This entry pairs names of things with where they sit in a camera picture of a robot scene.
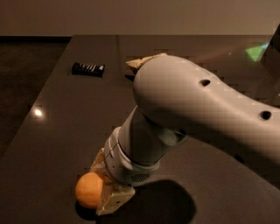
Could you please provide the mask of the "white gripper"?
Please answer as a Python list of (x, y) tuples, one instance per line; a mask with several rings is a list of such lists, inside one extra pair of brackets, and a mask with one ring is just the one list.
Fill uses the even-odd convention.
[(104, 149), (99, 150), (90, 167), (91, 172), (103, 176), (109, 175), (114, 181), (120, 183), (105, 182), (101, 192), (101, 200), (95, 212), (98, 216), (112, 214), (127, 203), (135, 195), (135, 189), (132, 186), (144, 185), (160, 165), (160, 162), (153, 165), (133, 162), (123, 152), (119, 143), (120, 129), (117, 127), (113, 130)]

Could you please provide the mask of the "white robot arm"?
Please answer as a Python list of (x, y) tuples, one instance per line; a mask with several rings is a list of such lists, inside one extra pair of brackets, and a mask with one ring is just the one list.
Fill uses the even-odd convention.
[(209, 143), (278, 186), (280, 109), (255, 101), (187, 59), (158, 56), (133, 83), (136, 107), (112, 132), (92, 164), (106, 176), (96, 212), (112, 214), (132, 198), (161, 157), (188, 137)]

